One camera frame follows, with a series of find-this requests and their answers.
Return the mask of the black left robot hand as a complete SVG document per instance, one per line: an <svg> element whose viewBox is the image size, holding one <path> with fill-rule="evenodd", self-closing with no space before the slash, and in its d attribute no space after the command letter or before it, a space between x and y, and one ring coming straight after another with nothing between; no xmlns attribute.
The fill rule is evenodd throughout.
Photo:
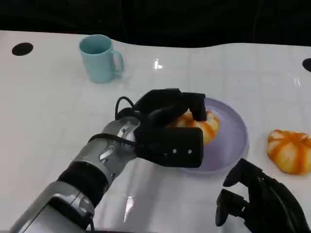
<svg viewBox="0 0 311 233"><path fill-rule="evenodd" d="M178 88L153 89L136 103L120 97L115 106L115 119L134 117L144 128L163 128L190 111L196 121L205 121L205 94L181 92Z"/></svg>

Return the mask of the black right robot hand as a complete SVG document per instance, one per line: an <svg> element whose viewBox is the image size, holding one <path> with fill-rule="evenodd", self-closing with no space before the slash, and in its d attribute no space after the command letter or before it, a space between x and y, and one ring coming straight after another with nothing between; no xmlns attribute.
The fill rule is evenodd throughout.
<svg viewBox="0 0 311 233"><path fill-rule="evenodd" d="M232 215L242 218L252 233L311 231L302 207L289 189L243 158L230 170L223 186L237 183L248 188L249 200L222 189L216 201L216 226L223 226Z"/></svg>

